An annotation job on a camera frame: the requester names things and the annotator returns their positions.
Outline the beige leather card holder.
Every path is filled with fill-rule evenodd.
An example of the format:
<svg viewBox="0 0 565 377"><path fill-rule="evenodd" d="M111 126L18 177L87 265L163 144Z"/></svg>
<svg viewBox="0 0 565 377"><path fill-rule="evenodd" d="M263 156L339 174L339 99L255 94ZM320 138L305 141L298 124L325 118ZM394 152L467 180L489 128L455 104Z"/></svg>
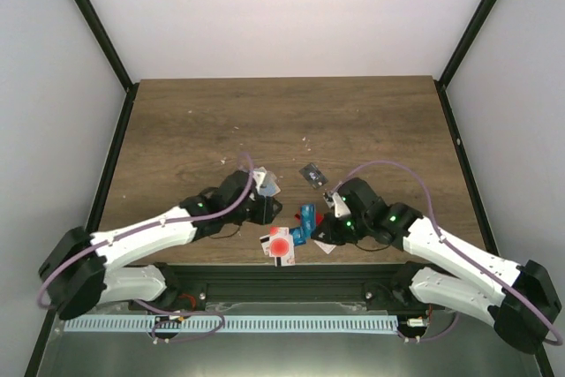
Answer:
<svg viewBox="0 0 565 377"><path fill-rule="evenodd" d="M274 197L281 191L277 184L277 176L264 167L255 168L253 170L253 179L259 196Z"/></svg>

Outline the white card red circle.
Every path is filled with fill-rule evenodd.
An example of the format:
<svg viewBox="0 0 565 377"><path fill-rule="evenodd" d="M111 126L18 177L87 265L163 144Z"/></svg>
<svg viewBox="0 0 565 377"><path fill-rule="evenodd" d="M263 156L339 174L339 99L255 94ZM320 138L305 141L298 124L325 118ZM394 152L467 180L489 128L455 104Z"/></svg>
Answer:
<svg viewBox="0 0 565 377"><path fill-rule="evenodd" d="M272 227L269 233L269 256L277 267L294 266L296 263L294 241L287 227Z"/></svg>

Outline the blue VIP card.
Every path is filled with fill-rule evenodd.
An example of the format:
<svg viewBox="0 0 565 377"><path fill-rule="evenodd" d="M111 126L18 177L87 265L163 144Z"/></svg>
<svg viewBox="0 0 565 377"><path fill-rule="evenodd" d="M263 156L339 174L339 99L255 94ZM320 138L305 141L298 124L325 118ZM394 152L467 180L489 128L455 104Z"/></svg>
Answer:
<svg viewBox="0 0 565 377"><path fill-rule="evenodd" d="M299 220L299 226L291 228L290 235L292 236L294 246L305 245L317 226L315 205L305 204L301 206L295 217Z"/></svg>

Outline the white card pink pattern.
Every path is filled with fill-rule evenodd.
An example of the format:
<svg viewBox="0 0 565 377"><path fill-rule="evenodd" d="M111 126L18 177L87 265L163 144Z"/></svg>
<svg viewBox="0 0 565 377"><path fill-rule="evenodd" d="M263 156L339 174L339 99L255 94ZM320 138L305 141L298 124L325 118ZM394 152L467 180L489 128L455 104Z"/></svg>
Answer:
<svg viewBox="0 0 565 377"><path fill-rule="evenodd" d="M336 249L336 245L326 244L318 240L314 240L314 243L325 253L330 254Z"/></svg>

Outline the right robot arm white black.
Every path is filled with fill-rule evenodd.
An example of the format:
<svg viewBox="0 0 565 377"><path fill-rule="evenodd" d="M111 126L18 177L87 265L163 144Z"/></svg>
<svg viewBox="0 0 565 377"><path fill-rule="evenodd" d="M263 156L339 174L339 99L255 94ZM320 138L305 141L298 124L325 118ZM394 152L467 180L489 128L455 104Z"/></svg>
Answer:
<svg viewBox="0 0 565 377"><path fill-rule="evenodd" d="M471 245L402 202L387 204L354 177L324 200L329 210L312 233L328 245L355 245L364 237L427 260L408 263L392 283L395 303L445 306L492 327L505 343L534 354L561 312L548 271L534 260L521 265Z"/></svg>

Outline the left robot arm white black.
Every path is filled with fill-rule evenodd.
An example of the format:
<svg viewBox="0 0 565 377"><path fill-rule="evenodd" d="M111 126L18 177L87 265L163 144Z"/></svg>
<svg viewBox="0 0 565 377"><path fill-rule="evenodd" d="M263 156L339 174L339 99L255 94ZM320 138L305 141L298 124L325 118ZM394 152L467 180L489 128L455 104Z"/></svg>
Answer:
<svg viewBox="0 0 565 377"><path fill-rule="evenodd" d="M98 305L141 300L162 310L180 299L174 275L163 265L135 266L159 251L220 233L226 225L267 225L282 211L275 175L263 167L237 170L164 213L116 230L68 230L41 264L40 306L72 320Z"/></svg>

